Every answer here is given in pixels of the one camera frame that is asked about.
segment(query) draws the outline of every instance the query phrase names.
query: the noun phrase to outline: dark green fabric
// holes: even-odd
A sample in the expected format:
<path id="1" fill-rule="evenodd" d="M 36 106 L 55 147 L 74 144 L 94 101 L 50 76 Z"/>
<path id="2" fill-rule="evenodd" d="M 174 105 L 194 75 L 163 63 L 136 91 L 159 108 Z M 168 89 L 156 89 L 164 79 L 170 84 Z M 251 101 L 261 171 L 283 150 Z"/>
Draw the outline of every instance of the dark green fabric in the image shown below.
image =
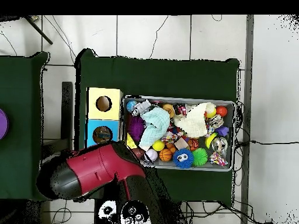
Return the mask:
<path id="1" fill-rule="evenodd" d="M 0 109 L 9 131 L 0 140 L 0 198 L 42 199 L 35 182 L 41 158 L 41 68 L 48 53 L 0 56 Z"/>
<path id="2" fill-rule="evenodd" d="M 86 49 L 77 57 L 80 82 L 79 147 L 84 147 L 86 87 L 120 89 L 124 95 L 237 100 L 239 61 L 169 61 L 96 58 Z M 232 171 L 158 169 L 175 201 L 222 201 L 231 205 Z"/>

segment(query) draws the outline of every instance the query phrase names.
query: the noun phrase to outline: red ball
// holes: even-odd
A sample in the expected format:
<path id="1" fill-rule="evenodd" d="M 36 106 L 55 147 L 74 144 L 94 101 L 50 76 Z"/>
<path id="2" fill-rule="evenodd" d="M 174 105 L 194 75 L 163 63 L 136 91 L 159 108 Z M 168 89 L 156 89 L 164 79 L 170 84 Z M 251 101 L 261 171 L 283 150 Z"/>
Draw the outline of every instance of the red ball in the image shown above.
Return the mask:
<path id="1" fill-rule="evenodd" d="M 216 114 L 224 117 L 225 115 L 227 115 L 227 108 L 224 106 L 216 107 Z"/>

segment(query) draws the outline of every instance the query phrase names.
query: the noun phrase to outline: purple object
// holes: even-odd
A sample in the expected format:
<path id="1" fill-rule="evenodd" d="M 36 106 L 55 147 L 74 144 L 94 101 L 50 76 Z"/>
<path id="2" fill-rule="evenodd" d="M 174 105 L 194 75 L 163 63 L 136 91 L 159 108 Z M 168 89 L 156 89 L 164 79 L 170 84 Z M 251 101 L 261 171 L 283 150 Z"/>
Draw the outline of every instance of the purple object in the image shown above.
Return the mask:
<path id="1" fill-rule="evenodd" d="M 132 117 L 128 126 L 128 133 L 132 139 L 139 142 L 144 132 L 144 120 L 140 116 Z"/>
<path id="2" fill-rule="evenodd" d="M 0 109 L 0 140 L 6 135 L 8 130 L 8 118 L 4 111 Z"/>
<path id="3" fill-rule="evenodd" d="M 226 136 L 228 134 L 228 131 L 229 131 L 228 127 L 223 126 L 223 125 L 217 129 L 215 129 L 215 132 L 217 132 L 222 137 Z"/>

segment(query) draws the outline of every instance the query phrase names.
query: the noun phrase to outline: gray tray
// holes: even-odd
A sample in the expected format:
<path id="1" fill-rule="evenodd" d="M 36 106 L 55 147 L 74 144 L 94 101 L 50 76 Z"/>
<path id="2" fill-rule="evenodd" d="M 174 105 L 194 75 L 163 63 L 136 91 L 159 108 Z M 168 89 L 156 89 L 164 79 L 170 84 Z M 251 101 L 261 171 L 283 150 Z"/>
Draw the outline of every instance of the gray tray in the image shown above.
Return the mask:
<path id="1" fill-rule="evenodd" d="M 175 104 L 175 103 L 186 103 L 188 105 L 195 105 L 199 103 L 204 103 L 204 102 L 211 102 L 214 103 L 216 106 L 225 106 L 227 108 L 227 115 L 223 118 L 224 120 L 224 126 L 228 127 L 230 129 L 229 133 L 225 138 L 227 139 L 228 142 L 228 148 L 227 148 L 227 156 L 226 156 L 226 161 L 228 162 L 227 165 L 225 166 L 219 166 L 217 164 L 211 164 L 209 161 L 204 164 L 203 166 L 200 167 L 195 167 L 192 166 L 189 169 L 185 170 L 205 170 L 205 171 L 215 171 L 215 172 L 227 172 L 232 169 L 232 166 L 234 164 L 234 146 L 235 146 L 235 121 L 234 118 L 236 116 L 236 107 L 235 103 L 233 101 L 221 101 L 221 100 L 195 100 L 195 99 L 183 99 L 183 98 L 165 98 L 165 97 L 152 97 L 152 96 L 124 96 L 122 99 L 122 104 L 121 104 L 121 110 L 123 113 L 123 118 L 121 119 L 120 123 L 120 139 L 126 141 L 127 137 L 127 128 L 126 128 L 126 119 L 127 116 L 130 114 L 126 110 L 126 105 L 127 102 L 130 100 L 135 100 L 137 102 L 143 102 L 144 100 L 148 99 L 149 102 L 152 103 L 153 100 L 159 100 L 162 101 L 163 103 L 169 103 L 169 104 Z M 213 149 L 210 146 L 209 149 L 204 144 L 205 137 L 200 137 L 199 138 L 199 146 L 200 148 L 204 148 L 207 151 L 208 156 L 210 156 L 213 153 Z M 175 166 L 173 161 L 170 162 L 163 162 L 159 158 L 153 162 L 153 164 L 148 165 L 144 164 L 144 166 L 154 166 L 157 169 L 181 169 L 177 166 Z"/>

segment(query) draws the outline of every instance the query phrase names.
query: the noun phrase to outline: candy wrapper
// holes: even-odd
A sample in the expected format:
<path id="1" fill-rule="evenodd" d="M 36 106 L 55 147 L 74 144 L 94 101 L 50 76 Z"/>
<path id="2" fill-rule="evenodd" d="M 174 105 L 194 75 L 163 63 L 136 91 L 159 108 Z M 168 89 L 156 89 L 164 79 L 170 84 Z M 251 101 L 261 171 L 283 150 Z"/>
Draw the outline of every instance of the candy wrapper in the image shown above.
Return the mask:
<path id="1" fill-rule="evenodd" d="M 173 144 L 183 135 L 182 132 L 178 132 L 177 134 L 174 134 L 170 131 L 166 132 L 166 134 L 161 138 L 161 141 L 165 144 Z"/>
<path id="2" fill-rule="evenodd" d="M 225 166 L 228 164 L 228 162 L 223 158 L 221 157 L 217 152 L 214 152 L 211 156 L 210 156 L 210 162 L 213 164 L 213 163 L 216 163 L 220 166 Z"/>
<path id="3" fill-rule="evenodd" d="M 183 116 L 187 115 L 186 107 L 184 104 L 175 104 L 173 105 L 173 109 L 175 109 L 176 115 L 180 115 L 180 114 L 183 114 Z"/>

